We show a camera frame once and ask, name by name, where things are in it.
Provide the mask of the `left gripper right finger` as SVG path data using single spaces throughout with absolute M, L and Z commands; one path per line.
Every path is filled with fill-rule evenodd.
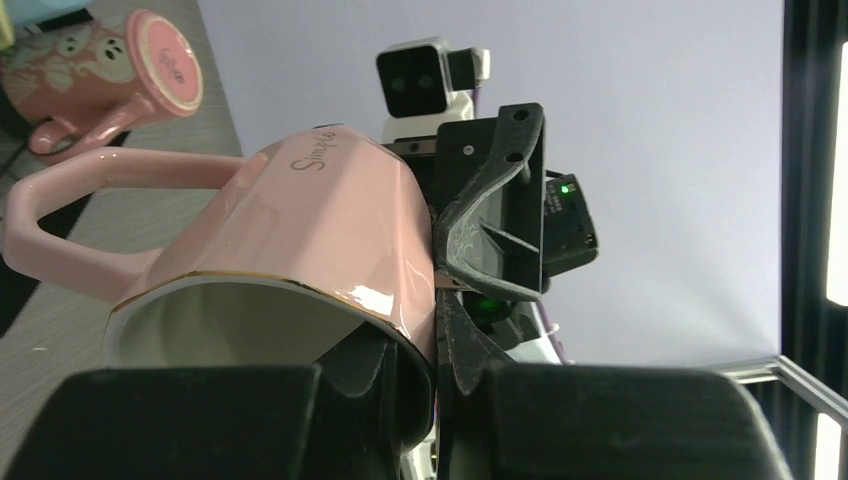
M 441 479 L 788 479 L 758 403 L 698 369 L 519 363 L 436 297 Z

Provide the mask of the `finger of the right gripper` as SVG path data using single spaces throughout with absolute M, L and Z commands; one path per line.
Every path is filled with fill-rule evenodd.
M 541 296 L 545 114 L 538 103 L 441 125 L 435 147 L 434 264 L 490 298 Z

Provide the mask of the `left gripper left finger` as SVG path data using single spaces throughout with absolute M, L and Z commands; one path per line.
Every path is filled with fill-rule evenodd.
M 398 351 L 362 327 L 310 365 L 101 369 L 49 397 L 9 479 L 394 479 Z

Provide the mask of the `light pink faceted mug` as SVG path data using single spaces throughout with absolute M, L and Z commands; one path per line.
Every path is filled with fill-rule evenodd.
M 167 246 L 94 249 L 39 225 L 101 188 L 208 189 Z M 251 158 L 98 148 L 10 191 L 2 256 L 13 270 L 111 305 L 106 365 L 308 364 L 370 326 L 402 354 L 400 447 L 433 424 L 431 220 L 411 169 L 343 125 Z

